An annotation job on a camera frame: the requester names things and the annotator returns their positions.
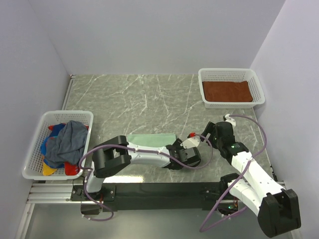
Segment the mint green towel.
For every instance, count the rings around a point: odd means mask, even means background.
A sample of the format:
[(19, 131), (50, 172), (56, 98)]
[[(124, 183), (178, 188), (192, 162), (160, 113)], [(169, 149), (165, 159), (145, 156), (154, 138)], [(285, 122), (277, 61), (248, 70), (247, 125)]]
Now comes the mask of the mint green towel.
[(173, 133), (129, 134), (127, 141), (140, 146), (163, 147), (172, 145), (176, 141), (176, 135)]

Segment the rust brown towel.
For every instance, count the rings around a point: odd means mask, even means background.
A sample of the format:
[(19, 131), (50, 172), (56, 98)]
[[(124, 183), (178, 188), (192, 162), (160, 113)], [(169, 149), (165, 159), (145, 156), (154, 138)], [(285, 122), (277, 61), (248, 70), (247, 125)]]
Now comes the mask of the rust brown towel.
[(252, 102), (248, 82), (213, 82), (202, 83), (205, 99), (208, 102)]

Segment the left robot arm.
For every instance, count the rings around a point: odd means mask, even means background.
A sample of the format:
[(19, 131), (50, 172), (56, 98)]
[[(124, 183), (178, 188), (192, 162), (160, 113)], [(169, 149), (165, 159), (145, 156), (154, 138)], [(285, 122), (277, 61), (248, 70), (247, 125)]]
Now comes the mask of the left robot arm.
[(85, 180), (82, 193), (88, 200), (99, 197), (105, 178), (112, 177), (128, 165), (151, 165), (170, 170), (194, 168), (201, 162), (198, 150), (200, 139), (190, 137), (185, 141), (177, 138), (172, 144), (150, 147), (128, 142), (123, 135), (114, 137), (95, 147), (92, 173)]

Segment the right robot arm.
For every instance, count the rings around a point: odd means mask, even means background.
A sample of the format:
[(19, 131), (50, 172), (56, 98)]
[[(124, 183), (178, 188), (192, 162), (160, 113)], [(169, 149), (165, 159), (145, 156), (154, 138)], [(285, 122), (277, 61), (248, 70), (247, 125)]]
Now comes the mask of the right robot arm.
[(235, 140), (230, 121), (209, 122), (203, 136), (240, 173), (221, 177), (219, 192), (223, 198), (234, 196), (241, 200), (257, 216), (261, 230), (269, 238), (301, 227), (296, 192), (272, 179), (249, 149)]

